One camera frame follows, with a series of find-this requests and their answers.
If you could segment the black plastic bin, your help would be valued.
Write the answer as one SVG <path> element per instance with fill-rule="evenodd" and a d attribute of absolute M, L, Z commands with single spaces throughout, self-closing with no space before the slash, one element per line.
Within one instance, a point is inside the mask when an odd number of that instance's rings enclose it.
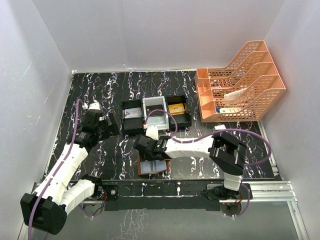
<path fill-rule="evenodd" d="M 141 99 L 126 100 L 121 102 L 122 129 L 127 135 L 143 132 L 144 111 Z"/>

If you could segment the orange mesh file organizer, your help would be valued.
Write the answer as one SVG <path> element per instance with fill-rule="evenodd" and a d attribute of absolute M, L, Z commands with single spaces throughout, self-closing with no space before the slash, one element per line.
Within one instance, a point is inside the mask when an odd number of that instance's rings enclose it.
<path fill-rule="evenodd" d="M 203 123 L 259 121 L 286 90 L 264 40 L 245 43 L 227 66 L 197 68 L 195 86 Z M 242 88 L 247 90 L 239 97 L 224 100 Z M 217 113 L 233 107 L 242 110 Z"/>

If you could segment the white phone box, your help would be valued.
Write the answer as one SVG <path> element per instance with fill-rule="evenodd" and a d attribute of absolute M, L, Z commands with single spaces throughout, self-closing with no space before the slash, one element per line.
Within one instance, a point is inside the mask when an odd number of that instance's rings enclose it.
<path fill-rule="evenodd" d="M 226 128 L 226 126 L 225 126 L 224 124 L 216 125 L 216 126 L 214 127 L 214 131 L 215 131 L 215 132 L 225 131 L 226 129 L 227 129 L 227 128 Z"/>

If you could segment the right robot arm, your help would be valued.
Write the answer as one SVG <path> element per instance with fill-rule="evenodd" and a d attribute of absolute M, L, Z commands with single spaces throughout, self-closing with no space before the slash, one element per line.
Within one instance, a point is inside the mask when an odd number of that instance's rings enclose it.
<path fill-rule="evenodd" d="M 234 135 L 219 132 L 199 138 L 160 136 L 153 139 L 140 134 L 133 144 L 145 161 L 173 160 L 197 157 L 212 160 L 224 173 L 219 194 L 226 199 L 239 193 L 244 175 L 247 146 Z"/>

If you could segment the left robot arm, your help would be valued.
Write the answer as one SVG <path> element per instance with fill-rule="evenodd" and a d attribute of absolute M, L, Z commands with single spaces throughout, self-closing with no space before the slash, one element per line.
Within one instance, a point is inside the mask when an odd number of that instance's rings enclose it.
<path fill-rule="evenodd" d="M 64 227 L 67 216 L 88 197 L 99 197 L 102 180 L 85 174 L 71 188 L 67 188 L 77 168 L 99 142 L 119 135 L 114 114 L 104 115 L 100 109 L 88 109 L 83 121 L 76 125 L 64 145 L 62 154 L 42 183 L 25 193 L 20 206 L 28 237 L 32 229 L 56 235 Z"/>

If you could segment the white plastic bin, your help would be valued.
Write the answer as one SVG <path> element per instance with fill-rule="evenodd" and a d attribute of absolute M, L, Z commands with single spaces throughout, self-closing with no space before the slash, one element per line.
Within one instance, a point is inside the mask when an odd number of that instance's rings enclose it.
<path fill-rule="evenodd" d="M 142 107 L 147 125 L 156 126 L 160 131 L 169 129 L 169 117 L 165 113 L 168 109 L 164 96 L 143 98 Z"/>

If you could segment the black bin with gold card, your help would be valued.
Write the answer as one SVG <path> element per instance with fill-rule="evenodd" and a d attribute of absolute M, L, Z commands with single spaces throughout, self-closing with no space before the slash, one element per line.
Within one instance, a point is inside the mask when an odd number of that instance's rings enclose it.
<path fill-rule="evenodd" d="M 174 117 L 179 129 L 192 125 L 191 111 L 184 94 L 167 96 L 166 104 L 168 112 Z"/>

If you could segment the brown leather card holder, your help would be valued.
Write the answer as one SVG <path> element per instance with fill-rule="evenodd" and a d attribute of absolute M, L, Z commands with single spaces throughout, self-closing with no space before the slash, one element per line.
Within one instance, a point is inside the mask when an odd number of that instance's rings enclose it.
<path fill-rule="evenodd" d="M 170 160 L 144 160 L 142 154 L 138 154 L 138 175 L 154 175 L 164 173 L 170 169 Z"/>

